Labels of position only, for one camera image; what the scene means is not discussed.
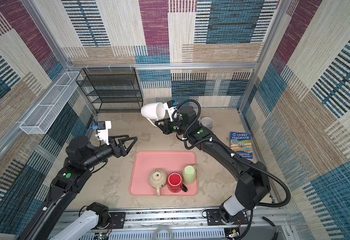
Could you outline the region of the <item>beige ceramic teapot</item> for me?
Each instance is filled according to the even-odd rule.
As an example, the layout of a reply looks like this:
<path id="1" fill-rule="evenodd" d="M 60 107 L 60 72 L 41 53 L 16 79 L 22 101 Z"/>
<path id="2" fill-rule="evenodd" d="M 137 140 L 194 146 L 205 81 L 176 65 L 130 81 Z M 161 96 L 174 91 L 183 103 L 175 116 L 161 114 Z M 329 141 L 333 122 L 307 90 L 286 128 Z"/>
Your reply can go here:
<path id="1" fill-rule="evenodd" d="M 161 189 L 167 184 L 167 174 L 163 169 L 156 169 L 149 176 L 149 183 L 156 190 L 156 195 L 161 195 Z"/>

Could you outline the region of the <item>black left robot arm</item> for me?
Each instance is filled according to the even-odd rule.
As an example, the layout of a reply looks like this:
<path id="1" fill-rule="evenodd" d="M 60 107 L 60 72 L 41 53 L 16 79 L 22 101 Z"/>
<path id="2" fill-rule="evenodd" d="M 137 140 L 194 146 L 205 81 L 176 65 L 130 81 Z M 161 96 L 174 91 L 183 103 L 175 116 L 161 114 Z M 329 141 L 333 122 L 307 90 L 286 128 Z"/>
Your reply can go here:
<path id="1" fill-rule="evenodd" d="M 66 148 L 64 166 L 52 180 L 42 206 L 36 212 L 19 240 L 46 240 L 67 206 L 80 193 L 87 180 L 96 171 L 91 168 L 107 163 L 111 157 L 128 155 L 137 137 L 129 135 L 108 137 L 110 144 L 92 145 L 87 136 L 72 139 Z"/>

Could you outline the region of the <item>purple ceramic mug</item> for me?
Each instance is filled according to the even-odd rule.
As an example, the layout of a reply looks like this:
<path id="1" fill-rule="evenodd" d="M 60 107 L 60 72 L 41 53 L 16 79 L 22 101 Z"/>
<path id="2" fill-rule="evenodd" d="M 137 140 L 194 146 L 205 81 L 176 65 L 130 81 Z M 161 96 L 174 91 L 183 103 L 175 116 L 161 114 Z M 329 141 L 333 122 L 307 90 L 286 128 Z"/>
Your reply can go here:
<path id="1" fill-rule="evenodd" d="M 201 124 L 209 129 L 209 130 L 212 130 L 213 129 L 213 126 L 214 126 L 214 120 L 210 117 L 204 117 L 201 119 Z"/>

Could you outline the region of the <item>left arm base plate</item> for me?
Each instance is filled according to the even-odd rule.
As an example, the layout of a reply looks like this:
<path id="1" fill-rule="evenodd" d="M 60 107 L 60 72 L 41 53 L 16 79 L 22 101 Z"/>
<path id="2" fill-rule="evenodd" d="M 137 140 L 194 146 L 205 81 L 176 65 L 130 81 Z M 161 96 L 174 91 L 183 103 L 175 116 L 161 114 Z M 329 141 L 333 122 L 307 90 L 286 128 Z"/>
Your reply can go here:
<path id="1" fill-rule="evenodd" d="M 106 230 L 123 229 L 125 224 L 126 212 L 109 212 L 107 218 Z"/>

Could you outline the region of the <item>pink plastic tray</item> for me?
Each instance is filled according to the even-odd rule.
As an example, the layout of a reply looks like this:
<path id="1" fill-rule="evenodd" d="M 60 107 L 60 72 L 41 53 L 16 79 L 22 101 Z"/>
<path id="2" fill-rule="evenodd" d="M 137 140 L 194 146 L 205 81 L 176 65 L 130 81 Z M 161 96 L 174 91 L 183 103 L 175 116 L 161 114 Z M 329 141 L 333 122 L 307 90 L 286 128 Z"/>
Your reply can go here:
<path id="1" fill-rule="evenodd" d="M 157 191 L 150 185 L 149 176 L 155 170 L 167 175 L 181 173 L 186 166 L 197 164 L 193 152 L 142 151 L 137 153 L 133 167 L 130 194 L 133 196 L 156 196 Z"/>

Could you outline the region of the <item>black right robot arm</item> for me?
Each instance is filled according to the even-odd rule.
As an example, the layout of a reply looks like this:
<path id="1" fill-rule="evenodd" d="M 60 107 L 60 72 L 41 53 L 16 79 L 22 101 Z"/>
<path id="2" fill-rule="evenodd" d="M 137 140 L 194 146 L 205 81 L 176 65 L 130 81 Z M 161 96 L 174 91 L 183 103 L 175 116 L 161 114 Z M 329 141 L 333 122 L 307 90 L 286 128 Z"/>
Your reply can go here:
<path id="1" fill-rule="evenodd" d="M 270 183 L 264 164 L 253 163 L 226 146 L 208 128 L 198 121 L 197 113 L 191 106 L 182 106 L 175 117 L 166 117 L 174 113 L 175 107 L 169 108 L 159 103 L 150 122 L 164 134 L 177 133 L 186 142 L 209 154 L 223 165 L 237 180 L 235 193 L 220 206 L 220 215 L 224 222 L 232 222 L 243 210 L 252 210 L 260 204 L 270 192 Z"/>

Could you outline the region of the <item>white ceramic mug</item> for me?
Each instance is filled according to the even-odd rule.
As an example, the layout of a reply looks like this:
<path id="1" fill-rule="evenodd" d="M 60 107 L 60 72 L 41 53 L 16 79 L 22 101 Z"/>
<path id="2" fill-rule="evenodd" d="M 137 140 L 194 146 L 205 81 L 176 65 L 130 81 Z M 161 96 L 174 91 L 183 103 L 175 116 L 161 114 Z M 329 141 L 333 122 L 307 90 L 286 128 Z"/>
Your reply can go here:
<path id="1" fill-rule="evenodd" d="M 155 121 L 162 120 L 166 116 L 165 106 L 163 103 L 146 104 L 141 108 L 141 115 L 155 127 Z"/>

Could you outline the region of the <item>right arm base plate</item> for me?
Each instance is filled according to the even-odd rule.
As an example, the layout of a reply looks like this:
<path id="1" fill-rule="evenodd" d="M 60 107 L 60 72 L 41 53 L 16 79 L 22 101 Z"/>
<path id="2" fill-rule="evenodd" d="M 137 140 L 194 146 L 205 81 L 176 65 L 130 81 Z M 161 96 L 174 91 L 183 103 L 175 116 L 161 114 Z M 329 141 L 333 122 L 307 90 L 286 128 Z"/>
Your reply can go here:
<path id="1" fill-rule="evenodd" d="M 244 212 L 239 212 L 231 219 L 224 221 L 219 209 L 206 209 L 202 211 L 202 217 L 207 219 L 208 226 L 247 225 L 249 223 L 249 215 Z"/>

